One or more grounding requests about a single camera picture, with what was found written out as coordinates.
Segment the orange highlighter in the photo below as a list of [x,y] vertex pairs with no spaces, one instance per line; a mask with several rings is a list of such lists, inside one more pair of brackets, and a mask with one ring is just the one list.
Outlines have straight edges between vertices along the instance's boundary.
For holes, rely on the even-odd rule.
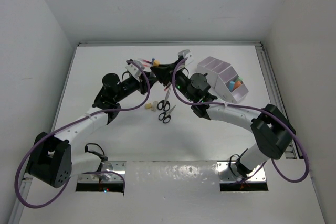
[[234,88],[233,88],[233,90],[237,89],[237,88],[240,87],[240,86],[241,86],[241,82],[240,82],[240,81],[236,82],[236,83],[234,84]]

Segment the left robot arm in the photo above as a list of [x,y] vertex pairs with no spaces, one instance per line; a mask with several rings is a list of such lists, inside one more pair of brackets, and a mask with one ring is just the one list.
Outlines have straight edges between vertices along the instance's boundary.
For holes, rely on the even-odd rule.
[[99,171],[108,158],[90,151],[86,139],[117,117],[121,100],[136,91],[147,94],[156,82],[156,76],[150,72],[138,78],[129,76],[124,81],[120,81],[115,73],[106,74],[92,107],[78,119],[78,123],[53,136],[42,132],[36,137],[37,147],[30,154],[26,172],[59,188],[72,176]]

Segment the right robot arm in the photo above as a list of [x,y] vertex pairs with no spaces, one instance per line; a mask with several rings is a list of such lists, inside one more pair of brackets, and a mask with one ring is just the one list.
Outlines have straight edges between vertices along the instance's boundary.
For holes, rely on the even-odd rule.
[[243,151],[235,163],[240,176],[246,178],[259,164],[282,157],[296,132],[275,105],[258,109],[219,101],[209,92],[205,75],[195,73],[188,77],[180,65],[181,61],[160,64],[152,66],[151,71],[160,84],[179,91],[199,118],[226,122],[253,134],[254,145]]

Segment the yellow highlighter cap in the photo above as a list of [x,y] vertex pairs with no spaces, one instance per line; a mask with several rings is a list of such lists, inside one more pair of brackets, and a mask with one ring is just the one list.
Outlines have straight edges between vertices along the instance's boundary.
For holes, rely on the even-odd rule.
[[160,63],[159,63],[159,61],[157,61],[157,60],[155,60],[155,61],[153,62],[153,66],[155,66],[155,67],[157,67],[159,64],[160,64]]

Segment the green highlighter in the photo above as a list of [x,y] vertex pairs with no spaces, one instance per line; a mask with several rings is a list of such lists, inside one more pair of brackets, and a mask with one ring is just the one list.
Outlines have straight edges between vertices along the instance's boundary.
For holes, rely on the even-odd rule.
[[235,82],[238,82],[238,81],[240,81],[240,82],[242,82],[242,78],[241,77],[238,77],[236,80],[235,80]]

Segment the blue highlighter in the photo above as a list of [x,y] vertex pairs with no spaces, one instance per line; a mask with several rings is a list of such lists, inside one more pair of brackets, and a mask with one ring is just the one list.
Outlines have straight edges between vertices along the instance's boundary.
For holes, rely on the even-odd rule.
[[228,89],[229,89],[229,91],[230,91],[230,92],[232,92],[232,91],[233,91],[234,84],[235,84],[235,82],[234,82],[234,81],[231,81],[231,82],[229,83],[229,85],[228,85]]

